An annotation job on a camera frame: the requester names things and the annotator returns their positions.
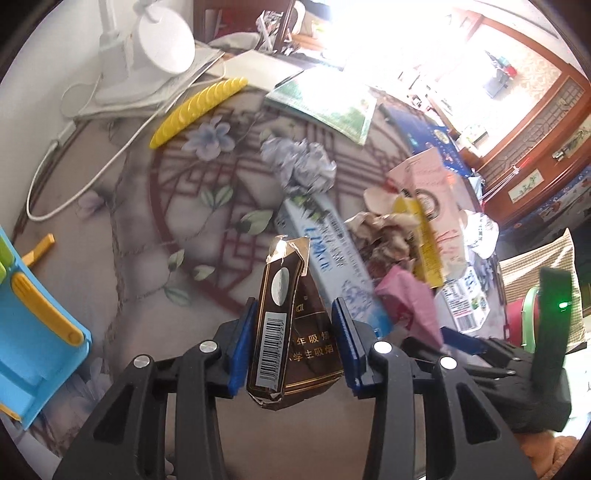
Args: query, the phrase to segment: yellow plastic comb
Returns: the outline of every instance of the yellow plastic comb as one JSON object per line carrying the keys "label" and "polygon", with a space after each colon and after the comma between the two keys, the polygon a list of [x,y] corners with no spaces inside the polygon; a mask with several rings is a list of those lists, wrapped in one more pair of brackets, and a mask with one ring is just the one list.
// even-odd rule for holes
{"label": "yellow plastic comb", "polygon": [[192,96],[162,122],[150,141],[150,148],[158,148],[160,145],[164,145],[197,118],[238,93],[246,85],[248,85],[248,80],[244,77],[222,80]]}

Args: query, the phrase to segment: blue gripper pad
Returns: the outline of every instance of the blue gripper pad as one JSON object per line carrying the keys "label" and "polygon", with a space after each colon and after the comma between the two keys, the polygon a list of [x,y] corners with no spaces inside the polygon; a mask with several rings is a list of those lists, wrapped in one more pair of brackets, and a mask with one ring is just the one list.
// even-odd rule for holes
{"label": "blue gripper pad", "polygon": [[367,323],[355,322],[341,298],[333,302],[332,324],[347,386],[357,398],[375,396],[382,375],[368,364],[366,352],[377,340]]}
{"label": "blue gripper pad", "polygon": [[441,327],[443,343],[457,348],[469,355],[480,355],[486,351],[486,345],[480,339],[457,332],[448,327]]}
{"label": "blue gripper pad", "polygon": [[229,358],[228,391],[234,396],[243,387],[248,373],[248,363],[251,358],[253,346],[252,323],[256,315],[258,302],[249,299],[245,311],[238,321],[238,325],[232,335],[230,346],[226,351]]}

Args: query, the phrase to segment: yellow label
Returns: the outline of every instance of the yellow label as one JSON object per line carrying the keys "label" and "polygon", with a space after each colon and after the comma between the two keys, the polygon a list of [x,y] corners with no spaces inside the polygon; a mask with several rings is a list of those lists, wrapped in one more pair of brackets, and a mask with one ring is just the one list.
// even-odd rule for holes
{"label": "yellow label", "polygon": [[420,218],[418,227],[418,262],[415,263],[414,275],[431,288],[443,285],[441,274],[441,257],[437,251],[437,243],[433,231],[429,226],[427,217],[421,204],[415,199],[398,196],[394,202],[394,213],[410,213]]}

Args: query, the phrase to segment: barcode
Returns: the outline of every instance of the barcode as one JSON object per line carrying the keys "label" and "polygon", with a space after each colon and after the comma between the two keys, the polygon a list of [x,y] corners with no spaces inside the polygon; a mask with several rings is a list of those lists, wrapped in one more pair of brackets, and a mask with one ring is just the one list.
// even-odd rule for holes
{"label": "barcode", "polygon": [[261,354],[256,369],[257,387],[278,391],[279,372],[283,358],[286,313],[265,312],[262,327]]}
{"label": "barcode", "polygon": [[476,324],[476,319],[474,318],[473,314],[456,318],[456,325],[457,329],[461,333],[478,328],[478,325]]}

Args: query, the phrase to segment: book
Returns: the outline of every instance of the book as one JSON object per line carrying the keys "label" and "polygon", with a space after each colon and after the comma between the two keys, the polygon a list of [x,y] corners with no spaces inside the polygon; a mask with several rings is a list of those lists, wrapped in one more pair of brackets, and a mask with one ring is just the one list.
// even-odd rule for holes
{"label": "book", "polygon": [[223,65],[215,65],[208,73],[215,76],[225,75],[224,78],[246,77],[250,87],[270,92],[277,83],[301,71],[301,68],[280,58],[265,55],[256,50],[248,50],[226,60]]}
{"label": "book", "polygon": [[367,85],[328,67],[303,71],[265,100],[328,125],[359,145],[365,145],[377,103]]}

